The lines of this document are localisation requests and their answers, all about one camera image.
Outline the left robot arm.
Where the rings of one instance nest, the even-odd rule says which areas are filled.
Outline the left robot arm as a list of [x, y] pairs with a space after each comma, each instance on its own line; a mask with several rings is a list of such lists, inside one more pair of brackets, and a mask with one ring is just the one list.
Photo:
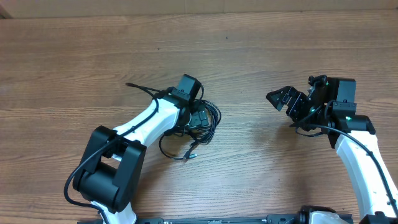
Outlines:
[[204, 90], [184, 74], [165, 90], [138, 86], [152, 98], [150, 105], [124, 125], [98, 126], [91, 134], [79, 165], [65, 182], [64, 197], [74, 205], [94, 208], [98, 223], [135, 223], [131, 200], [140, 179], [147, 148], [160, 136], [195, 126]]

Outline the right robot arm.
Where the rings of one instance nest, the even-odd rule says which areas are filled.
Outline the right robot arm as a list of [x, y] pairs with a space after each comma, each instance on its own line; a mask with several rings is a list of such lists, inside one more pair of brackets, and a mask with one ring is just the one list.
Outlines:
[[308, 93], [285, 86], [266, 95], [286, 114], [295, 132], [307, 138], [326, 135], [353, 186], [361, 223], [397, 223], [397, 187], [379, 151], [368, 116], [356, 113], [356, 82], [326, 75], [308, 78]]

